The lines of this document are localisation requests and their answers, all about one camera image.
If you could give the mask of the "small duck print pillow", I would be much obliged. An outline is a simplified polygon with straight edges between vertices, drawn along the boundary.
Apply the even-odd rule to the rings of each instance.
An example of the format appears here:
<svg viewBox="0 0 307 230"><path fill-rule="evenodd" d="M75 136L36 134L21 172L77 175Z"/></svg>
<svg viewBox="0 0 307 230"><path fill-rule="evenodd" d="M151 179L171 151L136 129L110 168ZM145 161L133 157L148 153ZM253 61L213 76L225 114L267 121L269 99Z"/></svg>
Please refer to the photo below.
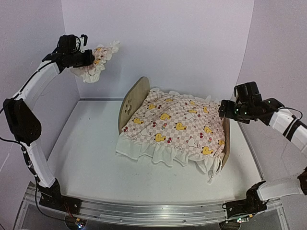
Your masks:
<svg viewBox="0 0 307 230"><path fill-rule="evenodd" d="M106 69L106 63L119 48L119 41L113 41L108 46L99 44L93 51L94 61L90 66L70 68L70 71L85 83L96 83L100 79L100 73Z"/></svg>

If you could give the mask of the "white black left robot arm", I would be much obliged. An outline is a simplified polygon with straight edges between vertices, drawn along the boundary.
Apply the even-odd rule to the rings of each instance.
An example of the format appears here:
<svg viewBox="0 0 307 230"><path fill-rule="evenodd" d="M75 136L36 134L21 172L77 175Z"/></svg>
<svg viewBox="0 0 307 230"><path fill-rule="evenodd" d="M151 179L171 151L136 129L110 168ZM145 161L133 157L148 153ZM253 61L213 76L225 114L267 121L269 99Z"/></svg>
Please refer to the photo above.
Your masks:
<svg viewBox="0 0 307 230"><path fill-rule="evenodd" d="M73 34L61 36L55 50L43 58L36 71L12 98L4 100L1 109L14 135L13 142L21 146L26 166L42 194L40 205L70 215L79 213L81 200L61 194L60 184L50 170L41 147L42 126L33 108L44 89L64 69L86 67L93 63L92 50L84 49L87 40L84 34L80 37Z"/></svg>

